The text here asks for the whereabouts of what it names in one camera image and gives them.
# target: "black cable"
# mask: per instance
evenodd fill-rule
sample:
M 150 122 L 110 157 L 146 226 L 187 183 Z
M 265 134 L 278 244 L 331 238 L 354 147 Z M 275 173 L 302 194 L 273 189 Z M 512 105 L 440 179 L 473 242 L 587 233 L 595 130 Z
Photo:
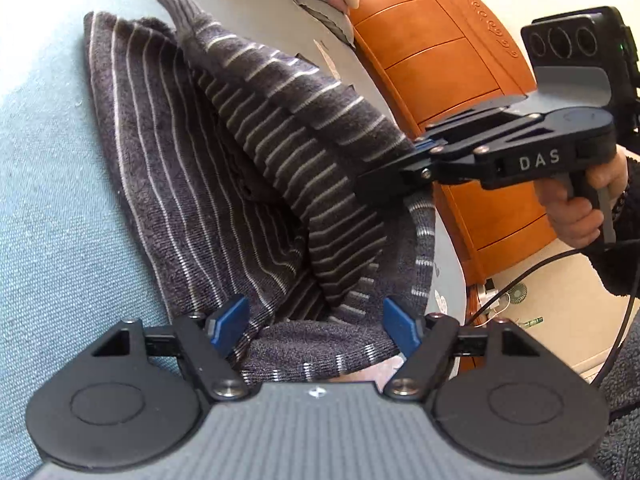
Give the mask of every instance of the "black cable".
M 622 242 L 616 242 L 614 244 L 606 244 L 606 245 L 600 245 L 600 246 L 589 246 L 586 247 L 584 249 L 571 249 L 570 251 L 565 251 L 564 253 L 560 253 L 560 254 L 556 254 L 555 256 L 552 256 L 550 258 L 546 258 L 545 260 L 542 260 L 539 263 L 536 263 L 534 266 L 529 267 L 529 269 L 525 270 L 520 276 L 518 276 L 515 280 L 513 280 L 511 283 L 509 283 L 509 285 L 505 286 L 500 292 L 498 292 L 498 294 L 496 294 L 494 297 L 492 297 L 487 303 L 485 303 L 483 306 L 481 306 L 475 314 L 473 314 L 473 316 L 471 316 L 467 322 L 465 323 L 465 326 L 470 326 L 476 319 L 478 319 L 478 317 L 482 316 L 482 314 L 492 305 L 494 304 L 496 301 L 498 301 L 501 297 L 503 297 L 503 295 L 516 283 L 521 282 L 522 280 L 524 280 L 527 276 L 529 276 L 530 274 L 536 272 L 540 267 L 544 267 L 548 264 L 551 264 L 553 262 L 556 262 L 558 260 L 562 260 L 563 258 L 566 258 L 568 256 L 574 256 L 574 254 L 592 254 L 592 253 L 603 253 L 604 251 L 608 251 L 610 249 L 619 249 L 622 247 L 628 247 L 628 246 L 633 246 L 633 245 L 640 245 L 640 239 L 636 239 L 636 240 L 624 240 Z
M 616 340 L 609 351 L 609 355 L 604 361 L 602 368 L 598 372 L 598 374 L 594 377 L 591 384 L 596 388 L 599 388 L 602 384 L 602 380 L 606 377 L 606 375 L 613 368 L 613 363 L 616 361 L 616 357 L 618 355 L 618 348 L 620 346 L 620 342 L 625 335 L 626 324 L 629 322 L 629 318 L 631 317 L 631 311 L 634 307 L 634 300 L 636 298 L 636 294 L 638 294 L 638 285 L 640 285 L 640 258 L 638 258 L 638 263 L 636 264 L 636 275 L 634 276 L 634 284 L 631 286 L 631 293 L 629 295 L 629 302 L 626 304 L 626 312 L 625 317 L 622 319 L 622 324 L 620 325 L 620 330 L 618 331 L 618 335 L 616 336 Z

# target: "teal fabric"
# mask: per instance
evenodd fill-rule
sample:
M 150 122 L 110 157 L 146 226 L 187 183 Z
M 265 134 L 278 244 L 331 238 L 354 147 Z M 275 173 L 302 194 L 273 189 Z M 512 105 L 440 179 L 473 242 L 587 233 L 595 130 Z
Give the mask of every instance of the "teal fabric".
M 388 108 L 354 53 L 292 0 L 198 0 L 238 34 L 302 54 Z M 39 463 L 31 393 L 122 317 L 167 321 L 109 182 L 88 95 L 82 17 L 156 16 L 155 0 L 0 0 L 0 478 Z

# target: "hand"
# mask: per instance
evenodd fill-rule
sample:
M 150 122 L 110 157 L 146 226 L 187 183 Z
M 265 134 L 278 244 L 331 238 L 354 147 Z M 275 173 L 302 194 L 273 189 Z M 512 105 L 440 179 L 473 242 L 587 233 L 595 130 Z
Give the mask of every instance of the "hand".
M 611 197 L 611 207 L 626 188 L 628 173 L 625 149 L 618 146 L 612 161 L 589 168 L 587 181 L 595 189 L 607 187 Z M 567 200 L 566 188 L 557 180 L 544 178 L 534 183 L 538 201 L 546 209 L 551 227 L 564 243 L 581 249 L 600 235 L 599 227 L 604 221 L 602 211 L 594 210 L 583 197 Z

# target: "finger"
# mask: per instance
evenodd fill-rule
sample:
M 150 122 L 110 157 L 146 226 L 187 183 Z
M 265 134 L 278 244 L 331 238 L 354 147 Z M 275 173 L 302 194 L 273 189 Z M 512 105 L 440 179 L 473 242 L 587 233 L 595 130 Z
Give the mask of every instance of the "finger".
M 576 197 L 569 202 L 551 202 L 546 206 L 550 218 L 559 224 L 574 224 L 593 211 L 593 206 L 586 198 Z
M 591 245 L 598 239 L 600 236 L 600 229 L 596 229 L 594 232 L 583 238 L 560 238 L 565 244 L 575 248 L 582 249 L 588 245 Z
M 626 158 L 615 156 L 612 161 L 594 166 L 586 171 L 587 182 L 595 189 L 607 187 L 626 170 Z
M 568 193 L 562 183 L 554 178 L 542 178 L 533 183 L 536 196 L 542 206 L 552 202 L 566 202 Z
M 551 218 L 551 224 L 559 238 L 581 240 L 597 230 L 604 222 L 602 211 L 591 211 L 585 218 L 571 224 L 563 224 Z

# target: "striped fabric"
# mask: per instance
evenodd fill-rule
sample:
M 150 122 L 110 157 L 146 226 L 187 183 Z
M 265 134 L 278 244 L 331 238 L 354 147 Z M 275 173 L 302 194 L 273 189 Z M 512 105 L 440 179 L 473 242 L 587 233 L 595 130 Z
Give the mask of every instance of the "striped fabric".
M 170 316 L 252 305 L 233 364 L 249 383 L 320 380 L 398 350 L 394 295 L 424 312 L 430 192 L 375 209 L 354 178 L 413 149 L 318 67 L 236 36 L 193 0 L 154 19 L 85 17 L 98 129 L 114 186 Z

